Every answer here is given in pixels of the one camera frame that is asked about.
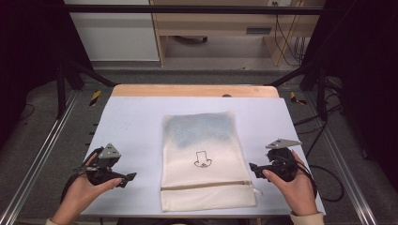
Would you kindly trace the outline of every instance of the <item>table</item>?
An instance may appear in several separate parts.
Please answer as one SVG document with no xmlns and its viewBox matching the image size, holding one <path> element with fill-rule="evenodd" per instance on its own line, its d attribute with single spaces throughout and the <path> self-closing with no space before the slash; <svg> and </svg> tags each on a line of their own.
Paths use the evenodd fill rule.
<svg viewBox="0 0 398 225">
<path fill-rule="evenodd" d="M 154 6 L 239 6 L 272 7 L 278 2 L 280 7 L 323 7 L 325 0 L 150 0 Z M 228 14 L 184 14 L 153 13 L 155 36 L 161 64 L 166 61 L 169 36 L 260 36 L 264 37 L 266 51 L 274 66 L 283 61 L 288 52 L 287 43 L 292 37 L 310 38 L 318 21 L 318 16 L 280 15 L 279 28 L 275 15 L 228 15 Z"/>
<path fill-rule="evenodd" d="M 265 146 L 278 138 L 298 139 L 284 100 L 278 97 L 274 87 L 136 84 L 115 87 L 87 154 L 112 143 L 122 155 L 114 165 L 114 171 L 123 174 L 137 172 L 137 176 L 125 188 L 114 188 L 101 195 L 82 215 L 118 218 L 259 218 L 289 214 L 290 208 L 281 192 L 267 180 L 256 179 L 252 172 L 253 186 L 263 192 L 263 195 L 256 194 L 255 207 L 193 212 L 161 211 L 163 116 L 167 113 L 221 111 L 235 113 L 237 135 L 247 164 L 268 164 Z M 301 146 L 291 149 L 305 158 Z M 319 211 L 325 213 L 319 198 L 316 204 Z"/>
</svg>

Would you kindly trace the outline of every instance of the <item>wrist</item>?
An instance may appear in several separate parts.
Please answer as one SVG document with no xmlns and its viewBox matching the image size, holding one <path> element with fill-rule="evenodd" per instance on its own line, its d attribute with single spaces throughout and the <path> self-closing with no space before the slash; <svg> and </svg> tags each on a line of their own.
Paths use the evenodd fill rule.
<svg viewBox="0 0 398 225">
<path fill-rule="evenodd" d="M 58 225 L 72 224 L 74 219 L 78 216 L 79 212 L 77 212 L 76 207 L 61 204 L 51 218 L 51 221 Z"/>
</svg>

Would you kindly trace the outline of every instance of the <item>white cloth bag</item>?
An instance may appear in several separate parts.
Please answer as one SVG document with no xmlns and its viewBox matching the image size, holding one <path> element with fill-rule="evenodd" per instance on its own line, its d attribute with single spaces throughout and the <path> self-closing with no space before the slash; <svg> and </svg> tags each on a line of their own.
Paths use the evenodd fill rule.
<svg viewBox="0 0 398 225">
<path fill-rule="evenodd" d="M 163 125 L 163 211 L 256 205 L 232 113 L 166 115 Z"/>
</svg>

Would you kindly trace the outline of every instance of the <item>gray floor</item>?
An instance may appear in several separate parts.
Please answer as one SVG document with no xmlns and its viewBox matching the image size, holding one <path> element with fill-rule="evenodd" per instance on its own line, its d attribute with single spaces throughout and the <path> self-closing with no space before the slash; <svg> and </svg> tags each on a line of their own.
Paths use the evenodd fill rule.
<svg viewBox="0 0 398 225">
<path fill-rule="evenodd" d="M 167 52 L 166 65 L 158 63 L 94 63 L 98 73 L 117 83 L 229 83 L 229 84 L 263 84 L 275 81 L 294 67 L 281 65 L 274 67 L 270 63 L 261 38 L 225 38 L 210 37 L 207 43 L 195 40 L 171 39 Z M 138 70 L 129 70 L 131 66 Z M 112 88 L 105 87 L 84 77 L 84 90 L 78 95 L 67 123 L 57 138 L 51 154 L 42 167 L 41 173 L 26 198 L 19 212 L 17 221 L 50 217 L 59 203 L 61 190 L 67 181 L 71 169 L 84 159 L 92 139 L 96 124 L 100 120 L 101 110 L 106 104 Z M 298 99 L 306 99 L 313 93 L 301 93 L 297 87 L 300 78 L 296 78 L 279 88 L 282 98 L 291 113 L 293 122 L 314 115 L 310 105 L 301 105 L 290 101 L 294 91 Z M 96 106 L 89 106 L 95 91 L 101 90 Z M 3 212 L 17 192 L 26 173 L 35 160 L 37 153 L 46 141 L 57 113 L 56 86 L 50 82 L 33 90 L 28 98 L 25 112 L 20 123 L 15 127 L 12 136 L 0 152 L 0 210 Z M 339 104 L 335 96 L 329 98 L 328 108 Z M 316 121 L 297 127 L 298 133 L 306 133 L 319 128 Z M 360 187 L 360 193 L 369 204 L 378 224 L 398 224 L 398 195 L 374 161 L 364 160 L 360 146 L 345 117 L 340 112 L 329 116 L 328 131 L 344 161 Z M 299 134 L 303 141 L 304 151 L 308 151 L 318 130 L 308 134 Z M 326 136 L 322 136 L 307 158 L 312 165 L 322 166 L 338 175 L 338 170 L 331 156 Z M 325 198 L 338 196 L 340 188 L 333 177 L 313 169 L 319 191 Z M 324 202 L 327 224 L 366 224 L 360 217 L 353 197 L 345 193 L 339 202 Z M 81 217 L 80 221 L 98 221 L 97 218 Z M 215 221 L 213 224 L 224 224 Z"/>
</svg>

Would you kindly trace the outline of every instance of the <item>metal bracket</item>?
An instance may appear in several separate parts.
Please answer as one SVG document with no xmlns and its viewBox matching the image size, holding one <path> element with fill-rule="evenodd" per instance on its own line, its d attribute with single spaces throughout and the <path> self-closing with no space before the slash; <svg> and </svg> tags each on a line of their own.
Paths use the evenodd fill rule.
<svg viewBox="0 0 398 225">
<path fill-rule="evenodd" d="M 294 145 L 301 145 L 301 141 L 291 141 L 291 140 L 286 140 L 286 139 L 278 139 L 275 142 L 270 143 L 269 145 L 266 146 L 266 148 L 272 148 L 272 149 L 279 149 L 279 148 L 285 148 L 285 147 L 290 147 Z"/>
</svg>

